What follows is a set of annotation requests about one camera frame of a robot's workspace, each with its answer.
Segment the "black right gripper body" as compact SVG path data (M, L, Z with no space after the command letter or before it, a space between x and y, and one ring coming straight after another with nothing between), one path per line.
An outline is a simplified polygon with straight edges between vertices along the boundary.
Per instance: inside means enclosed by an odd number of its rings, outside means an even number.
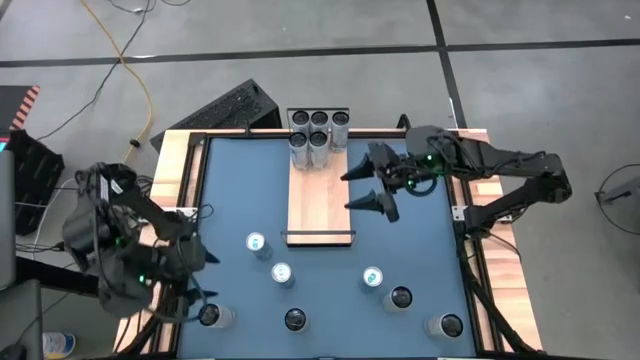
M397 222L400 216L394 195L405 185L404 176L399 168L400 157L386 143L369 143L368 150L374 175L382 186L382 191L375 197L377 207L389 222Z

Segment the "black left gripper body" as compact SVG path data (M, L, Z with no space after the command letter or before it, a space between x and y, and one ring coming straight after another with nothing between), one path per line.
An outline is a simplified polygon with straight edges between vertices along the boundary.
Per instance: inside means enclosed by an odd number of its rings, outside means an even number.
M167 250L167 282L185 282L189 276L204 268L207 250L198 234L170 240Z

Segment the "white Celsius can red band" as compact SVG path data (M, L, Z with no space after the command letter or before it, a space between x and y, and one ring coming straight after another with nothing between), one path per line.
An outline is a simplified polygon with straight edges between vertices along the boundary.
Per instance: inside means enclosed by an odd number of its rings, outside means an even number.
M291 164L299 170L309 167L308 138L305 133L294 132L289 137Z

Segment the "white Celsius Arctic can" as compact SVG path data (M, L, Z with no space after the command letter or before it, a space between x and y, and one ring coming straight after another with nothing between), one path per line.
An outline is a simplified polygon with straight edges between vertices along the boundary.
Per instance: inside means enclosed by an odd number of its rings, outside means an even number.
M303 133L305 136L310 134L310 115L304 110L296 110L291 115L292 130L297 133Z

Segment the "blue silver Red Bull can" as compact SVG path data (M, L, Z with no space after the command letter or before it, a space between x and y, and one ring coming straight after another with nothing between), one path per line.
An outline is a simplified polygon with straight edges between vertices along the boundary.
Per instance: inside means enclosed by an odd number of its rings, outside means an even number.
M376 266L368 266L363 269L358 280L359 289L364 292L377 291L384 280L383 272Z
M295 283L295 276L291 266L285 262L278 262L271 269L272 280L280 287L291 288Z
M272 248L260 232L252 232L246 238L247 249L259 260L267 261L272 256Z

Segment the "blue table mat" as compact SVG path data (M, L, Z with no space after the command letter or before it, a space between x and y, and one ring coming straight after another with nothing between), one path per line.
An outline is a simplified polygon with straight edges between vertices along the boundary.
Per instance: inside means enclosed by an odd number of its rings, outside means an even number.
M224 329L197 322L185 325L178 354L182 358L390 358L463 357L475 352L473 335L432 337L426 319L453 313L469 316L456 255L448 192L439 184L432 194L406 193L395 200L400 218L391 223L370 211L351 214L355 239L348 247L287 246L289 147L284 139L215 139L209 148L202 192L205 218L199 231L219 260L198 272L200 285L216 291L217 303L235 313ZM267 261L246 247L260 232L272 248ZM291 288L272 280L271 269L288 263ZM358 280L364 268L384 275L377 291L364 293ZM405 286L413 295L404 311L384 309L384 295ZM303 332L287 330L284 315L305 311Z

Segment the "white Celsius can yellow band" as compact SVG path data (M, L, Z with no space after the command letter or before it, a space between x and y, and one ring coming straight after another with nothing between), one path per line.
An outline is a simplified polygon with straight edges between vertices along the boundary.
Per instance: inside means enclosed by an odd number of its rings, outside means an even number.
M284 324L288 331L299 333L307 328L309 322L305 311L301 308L294 307L286 311Z

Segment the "black floor bar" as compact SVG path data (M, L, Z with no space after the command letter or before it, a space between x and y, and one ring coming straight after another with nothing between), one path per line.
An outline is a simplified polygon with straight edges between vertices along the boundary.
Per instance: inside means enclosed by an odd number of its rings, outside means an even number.
M98 278L81 272L18 257L15 284L37 280L42 287L83 296L98 296Z

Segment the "black computer tower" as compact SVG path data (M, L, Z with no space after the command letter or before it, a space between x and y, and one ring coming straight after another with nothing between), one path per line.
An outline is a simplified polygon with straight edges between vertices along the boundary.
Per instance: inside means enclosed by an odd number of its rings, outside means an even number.
M279 106L255 80L249 79L168 127L168 130L281 127Z

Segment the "plastic bottle yellow label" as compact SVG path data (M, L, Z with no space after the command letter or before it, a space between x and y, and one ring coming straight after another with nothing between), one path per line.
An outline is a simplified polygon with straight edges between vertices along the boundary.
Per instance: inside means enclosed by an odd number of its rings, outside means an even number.
M77 345L76 337L71 333L44 332L42 349L45 360L62 360L69 357Z

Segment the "black fabric case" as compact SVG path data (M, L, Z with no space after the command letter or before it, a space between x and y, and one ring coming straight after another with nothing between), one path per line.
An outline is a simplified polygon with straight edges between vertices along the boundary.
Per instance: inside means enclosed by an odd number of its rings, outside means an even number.
M26 236L39 228L65 164L25 130L13 131L5 149L14 156L15 232Z

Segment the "black panel orange striped edge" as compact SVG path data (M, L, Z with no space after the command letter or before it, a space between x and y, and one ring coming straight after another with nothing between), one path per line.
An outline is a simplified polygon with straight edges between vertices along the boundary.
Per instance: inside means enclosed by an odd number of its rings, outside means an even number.
M0 133L24 127L39 92L38 85L0 85Z

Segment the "wooden shelf black metal frame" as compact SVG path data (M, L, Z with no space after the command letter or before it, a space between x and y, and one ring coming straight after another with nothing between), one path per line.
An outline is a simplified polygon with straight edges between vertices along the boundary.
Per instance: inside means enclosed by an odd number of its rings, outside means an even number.
M288 147L292 130L291 115L296 110L306 111L310 117L315 111L324 111L329 118L329 162L324 168L314 168L309 159L306 170L296 169L290 160L288 185L287 226L282 232L289 247L349 246L355 238L351 229L350 213L344 207L349 201L349 188L340 177L348 165L348 142L343 152L333 152L331 119L335 112L349 114L347 108L289 108Z

